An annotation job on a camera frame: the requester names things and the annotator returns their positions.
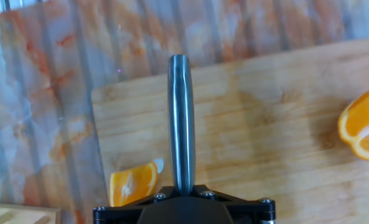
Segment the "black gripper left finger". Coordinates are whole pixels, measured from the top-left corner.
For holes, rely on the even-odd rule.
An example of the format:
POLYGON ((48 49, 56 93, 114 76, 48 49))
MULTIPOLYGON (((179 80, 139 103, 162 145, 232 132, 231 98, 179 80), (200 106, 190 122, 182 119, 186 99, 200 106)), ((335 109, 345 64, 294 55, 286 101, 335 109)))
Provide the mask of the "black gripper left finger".
POLYGON ((93 224, 137 223, 143 210, 179 194, 172 186, 162 187, 157 193, 151 194, 123 206, 102 206, 93 209, 93 224))

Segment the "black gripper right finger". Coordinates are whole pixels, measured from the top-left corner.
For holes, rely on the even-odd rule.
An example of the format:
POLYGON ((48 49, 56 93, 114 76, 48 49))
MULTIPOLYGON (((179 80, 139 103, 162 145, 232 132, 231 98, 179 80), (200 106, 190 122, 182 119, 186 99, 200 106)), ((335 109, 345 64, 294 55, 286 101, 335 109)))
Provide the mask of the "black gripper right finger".
POLYGON ((234 223, 276 224, 276 202, 273 199, 245 200, 211 190, 206 185, 195 185, 192 194, 222 204, 234 223))

